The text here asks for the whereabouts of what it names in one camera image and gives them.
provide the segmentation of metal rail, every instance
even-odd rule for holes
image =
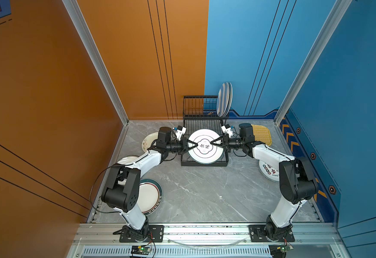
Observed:
[[[264,223],[163,223],[164,241],[157,245],[267,245],[252,243],[248,231],[250,224]],[[81,224],[73,245],[129,245],[120,243],[119,235],[112,235],[123,223]],[[293,223],[295,244],[343,244],[332,223]]]

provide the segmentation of orange wall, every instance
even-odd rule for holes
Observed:
[[[0,147],[1,161],[66,196],[0,163],[0,257],[62,258],[122,124],[62,1],[11,8],[0,18],[0,144],[78,194]]]
[[[129,119],[181,119],[204,94],[207,0],[78,3]]]

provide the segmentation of mounting plate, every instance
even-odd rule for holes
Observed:
[[[265,233],[265,225],[248,225],[248,230],[250,232],[250,237],[252,242],[274,242],[268,240]],[[286,240],[287,242],[294,242],[294,235],[293,232],[290,230],[291,234],[287,234]]]
[[[149,225],[148,227],[149,227],[148,234],[152,233],[152,240],[155,243],[162,242],[162,240],[164,238],[164,225]],[[130,239],[126,238],[123,235],[121,235],[121,238],[119,239],[119,242],[121,242],[121,243],[149,243],[149,241],[151,241],[150,236],[147,237],[142,242],[138,242],[132,237],[130,237]]]

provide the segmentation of orange chevron pattern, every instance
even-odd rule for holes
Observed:
[[[290,127],[290,126],[287,124],[283,124],[283,134],[284,134],[284,127]]]
[[[293,152],[293,146],[296,145],[296,146],[300,146],[298,142],[293,142],[291,141],[291,152]]]
[[[319,190],[319,194],[321,194],[322,196],[324,196],[325,198],[327,198],[326,194],[323,193],[322,191]]]
[[[287,135],[287,138],[286,138],[285,140],[286,140],[286,141],[287,141],[287,143],[288,143],[288,137],[289,137],[289,136],[294,136],[294,134],[292,134],[292,133],[288,132],[288,133],[286,133],[286,135]]]

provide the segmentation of metal bar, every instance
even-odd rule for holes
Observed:
[[[65,5],[65,8],[69,13],[73,24],[75,25],[75,28],[83,42],[83,45],[85,46],[89,57],[91,58],[96,71],[98,72],[100,80],[102,81],[103,86],[105,87],[105,90],[108,93],[119,118],[121,119],[123,125],[128,124],[128,116],[126,115],[125,109],[123,108],[121,100],[119,99],[118,92],[113,85],[112,79],[99,53],[98,47],[93,40],[91,31],[86,24],[79,4],[76,0],[62,0],[62,2]]]
[[[334,253],[334,257],[341,257],[341,258],[350,258],[349,251],[346,249],[344,244],[331,244],[331,250]]]
[[[163,223],[164,242],[157,245],[223,245],[240,241],[239,245],[263,245],[252,243],[248,225],[256,223]],[[119,235],[112,235],[122,228],[122,223],[81,224],[73,245],[121,245]],[[342,244],[340,235],[332,223],[293,223],[294,244]]]
[[[119,135],[118,141],[116,142],[115,149],[112,153],[111,159],[110,159],[107,167],[112,166],[114,163],[116,163],[118,161],[119,152],[121,151],[122,144],[123,144],[123,141],[125,140],[125,136],[126,136],[127,131],[128,131],[128,125],[124,125],[122,127],[121,134]],[[102,195],[102,186],[105,185],[106,179],[108,178],[108,175],[109,175],[109,171],[110,171],[110,168],[107,169],[105,175],[103,176],[102,183],[100,184],[99,189],[98,189],[98,193],[97,193],[95,199],[93,200],[93,203],[94,203],[93,206],[95,206],[95,207],[98,205],[98,200],[99,200],[100,196]],[[87,219],[86,222],[91,223],[94,215],[95,215],[95,209],[91,208],[91,212],[89,213],[89,216],[88,216],[88,219]]]
[[[290,148],[288,147],[288,144],[287,144],[287,142],[284,138],[283,133],[280,130],[280,127],[278,125],[274,125],[274,128],[276,129],[276,133],[277,133],[278,137],[280,138],[280,141],[281,141],[281,143],[282,143],[282,145],[285,149],[285,154],[292,156],[293,153],[291,152]]]
[[[276,125],[280,124],[281,120],[285,116],[285,113],[290,108],[295,97],[309,76],[311,70],[319,59],[320,54],[323,52],[323,49],[327,45],[328,41],[331,38],[331,35],[334,33],[337,25],[340,23],[343,15],[346,13],[347,8],[349,7],[351,0],[337,0],[331,9],[327,19],[325,20],[323,27],[320,30],[320,33],[317,35],[317,38],[310,49],[309,54],[304,60],[303,65],[300,68],[297,76],[294,79],[287,95],[285,96],[283,103],[281,104],[275,118],[274,122]]]

